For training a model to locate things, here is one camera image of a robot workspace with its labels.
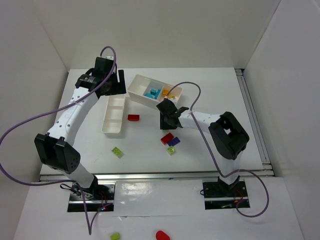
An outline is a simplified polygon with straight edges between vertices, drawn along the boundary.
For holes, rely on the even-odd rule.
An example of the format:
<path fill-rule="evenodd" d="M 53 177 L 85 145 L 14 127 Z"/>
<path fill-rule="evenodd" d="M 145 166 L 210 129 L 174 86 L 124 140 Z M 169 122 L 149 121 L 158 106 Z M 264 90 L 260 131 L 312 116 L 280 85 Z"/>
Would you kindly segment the small yellow brick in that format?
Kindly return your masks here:
<path fill-rule="evenodd" d="M 163 96 L 163 97 L 166 97 L 168 94 L 169 94 L 169 90 L 164 89 L 164 90 L 162 91 L 162 96 Z"/>

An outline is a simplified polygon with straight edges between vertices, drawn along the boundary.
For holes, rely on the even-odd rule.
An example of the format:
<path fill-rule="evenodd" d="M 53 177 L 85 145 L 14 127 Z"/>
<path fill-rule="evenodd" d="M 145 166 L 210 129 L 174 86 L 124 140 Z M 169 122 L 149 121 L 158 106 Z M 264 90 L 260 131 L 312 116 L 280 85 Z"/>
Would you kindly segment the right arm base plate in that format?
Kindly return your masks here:
<path fill-rule="evenodd" d="M 244 181 L 239 181 L 229 192 L 224 193 L 220 189 L 217 181 L 202 183 L 200 194 L 204 197 L 205 210 L 222 210 L 238 208 L 250 208 L 247 187 Z"/>

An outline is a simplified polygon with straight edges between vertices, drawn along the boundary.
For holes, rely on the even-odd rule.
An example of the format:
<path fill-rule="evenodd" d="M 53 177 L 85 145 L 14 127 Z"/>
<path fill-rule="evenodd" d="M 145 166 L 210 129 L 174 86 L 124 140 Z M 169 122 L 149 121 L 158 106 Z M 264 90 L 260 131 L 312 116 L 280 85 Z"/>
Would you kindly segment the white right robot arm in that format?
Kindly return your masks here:
<path fill-rule="evenodd" d="M 225 195 L 234 191 L 240 180 L 242 154 L 250 140 L 236 117 L 229 111 L 219 115 L 193 111 L 188 107 L 177 108 L 167 98 L 156 108 L 160 112 L 161 129 L 190 128 L 199 130 L 203 138 L 205 138 L 204 133 L 211 136 L 215 149 L 221 157 L 220 162 L 217 162 L 206 139 L 204 143 L 219 172 L 217 180 L 219 190 Z"/>

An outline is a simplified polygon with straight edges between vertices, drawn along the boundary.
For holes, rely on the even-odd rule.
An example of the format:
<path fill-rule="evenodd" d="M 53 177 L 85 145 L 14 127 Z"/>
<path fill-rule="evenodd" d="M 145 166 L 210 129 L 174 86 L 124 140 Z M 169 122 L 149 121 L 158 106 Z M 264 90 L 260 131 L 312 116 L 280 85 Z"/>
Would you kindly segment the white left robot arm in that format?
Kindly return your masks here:
<path fill-rule="evenodd" d="M 94 67 L 76 81 L 69 107 L 45 134 L 39 133 L 34 139 L 42 164 L 78 183 L 75 189 L 92 198 L 100 197 L 109 189 L 100 185 L 97 177 L 80 163 L 81 155 L 73 145 L 83 121 L 100 97 L 125 93 L 124 71 L 117 70 L 114 59 L 97 57 Z"/>

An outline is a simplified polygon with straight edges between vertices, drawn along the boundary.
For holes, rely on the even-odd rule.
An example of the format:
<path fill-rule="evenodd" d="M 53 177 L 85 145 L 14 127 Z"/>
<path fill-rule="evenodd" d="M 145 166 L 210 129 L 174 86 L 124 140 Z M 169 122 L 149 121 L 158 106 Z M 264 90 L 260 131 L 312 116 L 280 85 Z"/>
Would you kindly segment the narrow white divided tray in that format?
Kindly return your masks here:
<path fill-rule="evenodd" d="M 106 136 L 116 137 L 121 135 L 125 103 L 125 94 L 108 97 L 101 129 Z"/>

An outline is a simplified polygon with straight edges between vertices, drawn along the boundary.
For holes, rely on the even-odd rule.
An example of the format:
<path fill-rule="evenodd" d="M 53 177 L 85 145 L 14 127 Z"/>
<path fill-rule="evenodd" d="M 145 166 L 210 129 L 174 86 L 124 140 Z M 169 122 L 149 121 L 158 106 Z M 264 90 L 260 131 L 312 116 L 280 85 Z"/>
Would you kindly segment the lone lime brick front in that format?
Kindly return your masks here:
<path fill-rule="evenodd" d="M 118 147 L 114 147 L 111 152 L 117 157 L 117 158 L 121 158 L 123 156 L 123 152 L 118 148 Z"/>

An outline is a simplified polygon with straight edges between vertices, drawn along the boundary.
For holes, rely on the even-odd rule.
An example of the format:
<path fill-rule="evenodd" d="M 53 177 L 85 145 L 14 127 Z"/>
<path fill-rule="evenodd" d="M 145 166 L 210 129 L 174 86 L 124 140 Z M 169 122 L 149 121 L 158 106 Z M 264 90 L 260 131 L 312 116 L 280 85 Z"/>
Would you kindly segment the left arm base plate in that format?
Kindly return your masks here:
<path fill-rule="evenodd" d="M 104 185 L 107 188 L 107 192 L 104 190 L 97 195 L 93 196 L 87 192 L 84 192 L 84 198 L 88 212 L 96 212 L 99 208 L 101 212 L 113 212 L 114 211 L 114 198 L 115 198 L 115 183 L 107 183 Z M 69 190 L 69 200 L 67 206 L 68 213 L 83 213 L 85 210 L 83 198 L 79 187 L 73 184 L 68 186 L 66 184 L 60 185 L 61 189 Z"/>

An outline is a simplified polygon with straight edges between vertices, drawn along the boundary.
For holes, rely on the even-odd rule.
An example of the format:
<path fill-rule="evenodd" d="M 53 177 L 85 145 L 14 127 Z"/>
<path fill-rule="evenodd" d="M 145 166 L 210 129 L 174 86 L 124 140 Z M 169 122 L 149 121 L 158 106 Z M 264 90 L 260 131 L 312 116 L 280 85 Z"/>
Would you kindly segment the long teal brick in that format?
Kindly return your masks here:
<path fill-rule="evenodd" d="M 160 93 L 161 93 L 161 89 L 158 89 L 158 90 L 156 90 L 156 89 L 151 89 L 151 90 L 150 90 L 150 97 L 151 97 L 152 99 L 154 99 L 154 100 L 157 100 L 158 97 L 159 97 L 159 95 L 160 95 Z"/>

